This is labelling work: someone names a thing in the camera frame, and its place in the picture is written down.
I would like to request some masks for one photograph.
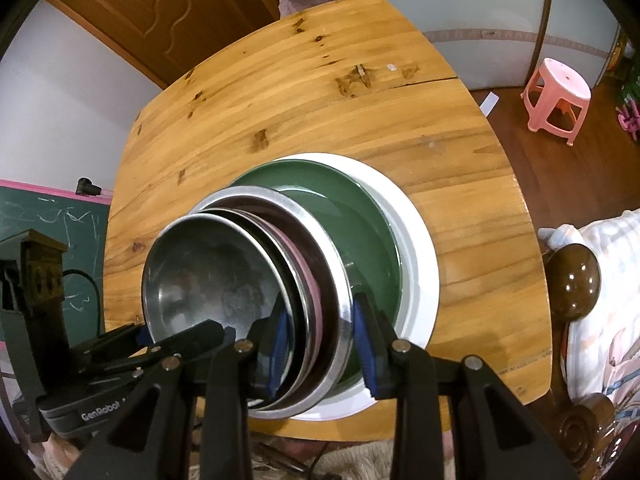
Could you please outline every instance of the green bowl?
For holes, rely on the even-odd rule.
[[[364,291],[393,323],[398,315],[401,269],[396,239],[384,213],[360,184],[330,166],[309,160],[275,160],[249,170],[232,186],[263,186],[295,200],[334,242],[352,293]],[[340,379],[360,372],[355,351]]]

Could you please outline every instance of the metal bowl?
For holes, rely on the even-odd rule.
[[[191,214],[176,219],[154,241],[143,270],[142,306],[152,339],[206,319],[245,338],[256,319],[271,313],[278,294],[295,327],[293,287],[287,288],[278,267],[250,232],[226,218]],[[289,336],[295,348],[295,330]]]
[[[296,312],[302,313],[300,322],[296,319],[296,335],[298,336],[297,346],[293,352],[293,364],[290,369],[290,376],[287,376],[278,391],[278,399],[276,403],[284,400],[295,391],[304,379],[308,376],[314,364],[314,354],[316,347],[319,348],[320,340],[318,339],[318,322],[316,319],[313,306],[313,297],[309,286],[304,279],[303,270],[291,253],[289,248],[280,240],[279,236],[273,232],[273,228],[260,217],[242,210],[229,209],[224,207],[211,207],[201,211],[222,218],[226,218],[231,222],[243,227],[251,232],[261,243],[263,247],[272,245],[280,253],[283,261],[286,263],[288,274],[293,277],[295,291],[290,294],[292,299],[295,295],[296,303],[292,300],[292,308],[294,316]],[[303,330],[298,327],[304,323]],[[271,406],[273,402],[263,402],[252,405],[249,413],[253,415],[254,410],[261,410],[267,406]]]
[[[270,230],[273,233],[273,236],[279,239],[284,247],[289,250],[293,261],[298,265],[298,270],[302,277],[302,282],[306,286],[306,290],[308,290],[310,295],[310,308],[312,313],[310,314],[311,319],[315,318],[316,325],[312,329],[312,332],[315,335],[315,345],[313,347],[311,362],[315,363],[318,358],[318,352],[320,351],[320,343],[322,342],[322,300],[320,287],[318,282],[311,272],[311,268],[305,260],[305,257],[302,255],[300,250],[296,247],[293,241],[282,231],[280,231],[275,225],[268,223],[266,220],[262,220],[262,218],[257,217],[252,213],[246,213],[247,215],[251,215],[256,219],[256,221],[260,221],[264,224],[264,227]]]
[[[261,186],[228,187],[206,197],[191,212],[213,206],[254,213],[284,232],[304,256],[322,290],[324,337],[315,365],[282,406],[252,413],[257,418],[299,415],[320,402],[340,380],[351,351],[353,300],[340,254],[313,215],[276,190]]]

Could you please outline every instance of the green chalkboard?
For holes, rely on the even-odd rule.
[[[102,294],[102,265],[109,206],[50,194],[0,186],[0,240],[34,229],[66,244],[63,269],[90,274]],[[96,335],[98,303],[87,279],[78,275],[64,279],[65,317],[69,344]],[[0,327],[0,340],[4,334]]]

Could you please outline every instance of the blue gripper pad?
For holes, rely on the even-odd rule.
[[[151,333],[147,325],[141,326],[138,335],[136,336],[136,343],[140,346],[151,346],[154,341],[151,339]]]
[[[372,343],[369,339],[364,313],[358,300],[353,300],[353,339],[356,343],[364,385],[373,397],[378,393],[376,364]]]
[[[269,362],[269,382],[267,390],[272,398],[276,396],[278,388],[282,383],[282,375],[288,355],[289,337],[287,335],[287,312],[281,309],[276,326],[273,352],[270,355]]]

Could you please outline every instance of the white plate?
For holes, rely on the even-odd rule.
[[[396,333],[422,348],[427,346],[438,312],[438,262],[427,227],[409,197],[379,171],[346,156],[299,153],[283,158],[312,160],[331,166],[358,182],[378,203],[396,237],[402,267],[400,308],[394,325]],[[293,418],[334,420],[361,412],[375,402],[361,379]]]

